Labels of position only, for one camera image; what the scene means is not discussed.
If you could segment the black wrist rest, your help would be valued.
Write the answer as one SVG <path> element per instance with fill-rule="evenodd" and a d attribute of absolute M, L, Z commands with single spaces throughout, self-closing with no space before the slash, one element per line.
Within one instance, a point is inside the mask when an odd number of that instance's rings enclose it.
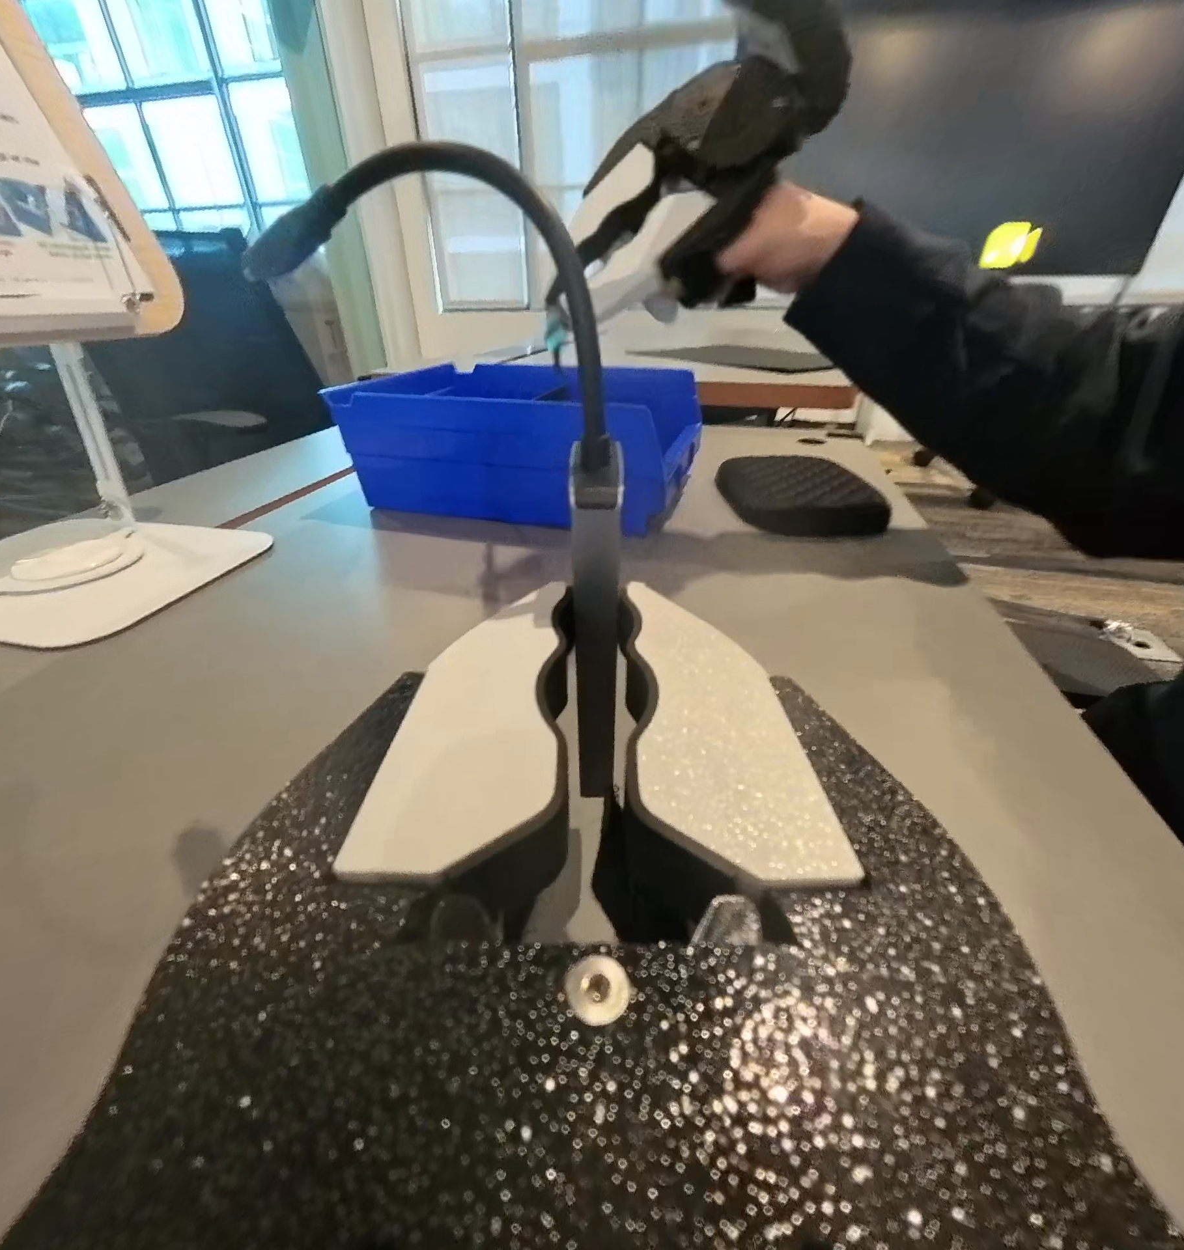
<path fill-rule="evenodd" d="M 828 460 L 726 460 L 712 482 L 744 523 L 777 539 L 881 539 L 891 523 L 889 494 Z"/>

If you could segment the paned window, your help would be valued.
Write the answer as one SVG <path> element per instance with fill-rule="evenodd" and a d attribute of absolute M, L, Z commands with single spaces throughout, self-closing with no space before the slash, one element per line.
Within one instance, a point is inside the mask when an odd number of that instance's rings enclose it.
<path fill-rule="evenodd" d="M 266 228 L 310 196 L 281 6 L 27 0 L 151 228 Z"/>
<path fill-rule="evenodd" d="M 734 53 L 712 0 L 399 6 L 415 138 L 492 149 L 566 222 L 616 140 L 695 69 Z M 426 175 L 444 313 L 524 313 L 550 255 L 524 215 L 464 175 Z"/>

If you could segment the background desk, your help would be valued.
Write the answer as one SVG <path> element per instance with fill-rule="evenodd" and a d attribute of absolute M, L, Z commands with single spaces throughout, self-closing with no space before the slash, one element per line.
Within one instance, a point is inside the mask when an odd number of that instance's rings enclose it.
<path fill-rule="evenodd" d="M 739 369 L 739 366 L 699 366 L 675 360 L 636 360 L 629 348 L 647 347 L 777 347 L 777 348 L 811 348 L 790 325 L 726 325 L 726 320 L 625 320 L 621 328 L 603 332 L 603 356 L 621 366 L 685 366 L 695 380 L 699 406 L 712 407 L 818 407 L 818 414 L 847 414 L 857 406 L 857 387 L 842 369 L 809 369 L 809 376 L 772 376 L 772 369 Z"/>

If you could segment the person's right hand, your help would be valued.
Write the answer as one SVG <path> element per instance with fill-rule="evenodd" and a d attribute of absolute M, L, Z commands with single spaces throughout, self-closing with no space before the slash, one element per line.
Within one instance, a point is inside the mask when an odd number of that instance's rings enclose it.
<path fill-rule="evenodd" d="M 716 255 L 716 270 L 796 296 L 842 248 L 853 225 L 857 207 L 796 185 L 772 185 L 745 228 Z"/>

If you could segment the black desk mat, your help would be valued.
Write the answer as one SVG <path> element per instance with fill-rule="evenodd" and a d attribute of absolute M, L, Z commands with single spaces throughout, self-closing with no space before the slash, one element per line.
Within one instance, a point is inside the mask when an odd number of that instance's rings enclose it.
<path fill-rule="evenodd" d="M 772 376 L 832 369 L 832 363 L 826 356 L 777 348 L 777 347 L 647 347 L 647 348 L 629 348 L 629 356 L 699 363 L 699 366 L 772 369 Z"/>

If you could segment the person's right forearm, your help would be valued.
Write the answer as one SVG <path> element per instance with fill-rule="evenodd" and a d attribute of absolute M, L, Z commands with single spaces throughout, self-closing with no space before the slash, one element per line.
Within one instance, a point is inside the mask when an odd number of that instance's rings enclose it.
<path fill-rule="evenodd" d="M 857 207 L 790 325 L 923 447 L 1082 556 L 1184 561 L 1184 302 L 1071 308 Z"/>

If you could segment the blue plastic bin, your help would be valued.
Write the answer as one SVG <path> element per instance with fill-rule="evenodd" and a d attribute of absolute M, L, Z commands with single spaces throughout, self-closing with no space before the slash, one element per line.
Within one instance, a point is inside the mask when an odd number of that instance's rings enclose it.
<path fill-rule="evenodd" d="M 371 509 L 571 523 L 571 447 L 584 434 L 579 369 L 456 363 L 323 390 Z M 647 539 L 685 494 L 699 449 L 692 369 L 603 366 L 603 425 L 621 447 L 621 534 Z"/>

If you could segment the dark grey usb hub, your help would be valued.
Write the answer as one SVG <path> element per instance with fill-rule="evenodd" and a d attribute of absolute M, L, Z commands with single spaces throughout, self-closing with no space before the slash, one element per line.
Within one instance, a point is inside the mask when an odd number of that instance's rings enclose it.
<path fill-rule="evenodd" d="M 571 646 L 579 794 L 615 791 L 621 599 L 621 449 L 615 439 L 571 449 Z"/>

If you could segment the black mesh chair seat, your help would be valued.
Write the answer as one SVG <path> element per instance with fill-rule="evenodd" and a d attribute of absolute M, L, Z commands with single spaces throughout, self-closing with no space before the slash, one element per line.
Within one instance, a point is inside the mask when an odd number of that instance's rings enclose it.
<path fill-rule="evenodd" d="M 995 596 L 989 605 L 1075 710 L 1088 710 L 1116 688 L 1175 678 L 1184 668 L 1165 637 L 1130 619 L 1075 616 Z"/>

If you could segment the dark monitor screen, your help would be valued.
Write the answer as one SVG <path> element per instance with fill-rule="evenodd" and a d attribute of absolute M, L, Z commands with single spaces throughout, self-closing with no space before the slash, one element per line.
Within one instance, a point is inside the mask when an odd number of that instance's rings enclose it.
<path fill-rule="evenodd" d="M 1038 228 L 1038 281 L 1139 276 L 1184 185 L 1184 6 L 832 6 L 842 113 L 785 177 L 975 260 Z"/>

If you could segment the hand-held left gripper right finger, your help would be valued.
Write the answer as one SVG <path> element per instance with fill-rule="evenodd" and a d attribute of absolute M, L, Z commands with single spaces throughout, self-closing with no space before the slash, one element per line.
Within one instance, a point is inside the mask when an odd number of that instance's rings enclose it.
<path fill-rule="evenodd" d="M 621 591 L 625 756 L 615 791 L 615 934 L 695 943 L 707 909 L 792 943 L 790 894 L 867 889 L 867 865 L 790 710 L 728 633 L 647 585 Z"/>

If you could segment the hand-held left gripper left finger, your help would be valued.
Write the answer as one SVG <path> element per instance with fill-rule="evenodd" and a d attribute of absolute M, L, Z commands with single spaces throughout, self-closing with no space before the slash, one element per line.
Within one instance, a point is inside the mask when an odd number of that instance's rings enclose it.
<path fill-rule="evenodd" d="M 528 934 L 571 847 L 566 599 L 542 585 L 426 668 L 332 856 L 339 885 L 470 900 L 506 943 Z"/>

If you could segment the black office chair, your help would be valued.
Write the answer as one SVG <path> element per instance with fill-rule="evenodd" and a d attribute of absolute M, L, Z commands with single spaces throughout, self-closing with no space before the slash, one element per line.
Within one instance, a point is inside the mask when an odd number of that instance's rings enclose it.
<path fill-rule="evenodd" d="M 242 228 L 158 228 L 158 241 L 185 283 L 181 325 L 89 347 L 144 478 L 188 478 L 329 431 L 323 376 L 297 328 L 272 286 L 242 276 Z"/>

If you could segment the person's dark clothing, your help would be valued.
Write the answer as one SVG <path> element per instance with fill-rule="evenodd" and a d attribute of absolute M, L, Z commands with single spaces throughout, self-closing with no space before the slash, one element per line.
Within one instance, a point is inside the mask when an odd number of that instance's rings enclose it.
<path fill-rule="evenodd" d="M 1082 725 L 1184 847 L 1184 673 L 1116 688 Z"/>

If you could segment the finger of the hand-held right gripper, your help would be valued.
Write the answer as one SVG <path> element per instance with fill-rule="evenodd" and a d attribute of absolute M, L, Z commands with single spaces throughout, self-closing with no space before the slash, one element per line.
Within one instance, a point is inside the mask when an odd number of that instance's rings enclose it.
<path fill-rule="evenodd" d="M 629 147 L 615 168 L 584 192 L 571 215 L 571 241 L 584 265 L 608 263 L 632 238 L 647 241 L 655 270 L 670 270 L 675 248 L 675 138 Z"/>
<path fill-rule="evenodd" d="M 641 308 L 657 325 L 670 325 L 679 315 L 679 296 L 670 293 L 670 281 L 663 276 L 663 248 L 657 255 L 616 248 L 584 283 L 592 296 L 596 325 L 603 325 L 629 308 Z"/>

